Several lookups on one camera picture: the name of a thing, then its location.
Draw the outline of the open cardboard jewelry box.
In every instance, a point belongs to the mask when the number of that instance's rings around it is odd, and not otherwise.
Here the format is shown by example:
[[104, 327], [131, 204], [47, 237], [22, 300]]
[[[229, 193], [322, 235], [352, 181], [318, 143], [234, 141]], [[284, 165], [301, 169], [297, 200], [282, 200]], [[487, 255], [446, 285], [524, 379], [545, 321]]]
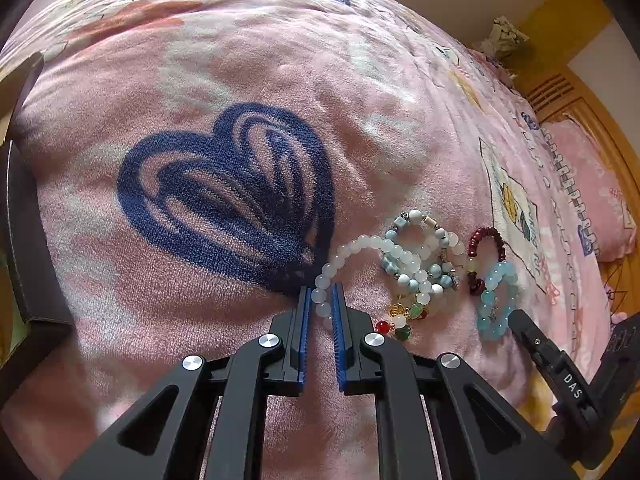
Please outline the open cardboard jewelry box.
[[43, 55], [36, 52], [1, 81], [1, 251], [17, 312], [26, 328], [1, 364], [2, 403], [74, 327], [42, 226], [36, 178], [12, 132], [43, 64]]

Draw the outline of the pink pillow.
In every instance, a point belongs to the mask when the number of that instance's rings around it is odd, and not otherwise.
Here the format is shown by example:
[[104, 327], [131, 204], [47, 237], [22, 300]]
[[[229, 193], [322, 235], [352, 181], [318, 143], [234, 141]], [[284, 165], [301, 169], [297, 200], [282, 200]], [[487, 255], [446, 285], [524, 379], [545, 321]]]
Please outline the pink pillow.
[[601, 262], [631, 254], [637, 225], [596, 139], [569, 114], [559, 122], [545, 122], [541, 130], [561, 188], [576, 211], [584, 254], [593, 254]]

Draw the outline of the wooden headboard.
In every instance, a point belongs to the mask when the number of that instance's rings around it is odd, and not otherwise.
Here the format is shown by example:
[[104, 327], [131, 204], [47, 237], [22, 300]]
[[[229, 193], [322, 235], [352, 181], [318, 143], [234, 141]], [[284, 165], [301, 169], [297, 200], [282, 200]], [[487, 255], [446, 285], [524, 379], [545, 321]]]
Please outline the wooden headboard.
[[596, 139], [611, 165], [637, 225], [634, 251], [611, 262], [599, 261], [608, 305], [616, 315], [639, 311], [639, 157], [611, 114], [568, 68], [552, 68], [521, 82], [518, 88], [541, 125], [559, 122], [566, 114]]

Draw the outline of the pink patterned bed blanket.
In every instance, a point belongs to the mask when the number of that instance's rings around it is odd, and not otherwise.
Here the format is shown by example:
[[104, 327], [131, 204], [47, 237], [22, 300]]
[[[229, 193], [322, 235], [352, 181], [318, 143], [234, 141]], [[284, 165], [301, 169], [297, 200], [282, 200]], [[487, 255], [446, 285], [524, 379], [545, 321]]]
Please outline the pink patterned bed blanket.
[[359, 237], [419, 209], [463, 260], [494, 226], [524, 309], [592, 377], [597, 258], [542, 126], [491, 62], [395, 0], [58, 0], [1, 51], [43, 69], [12, 132], [76, 330], [1, 420], [55, 479], [183, 356], [219, 358], [329, 260], [347, 302], [398, 291]]

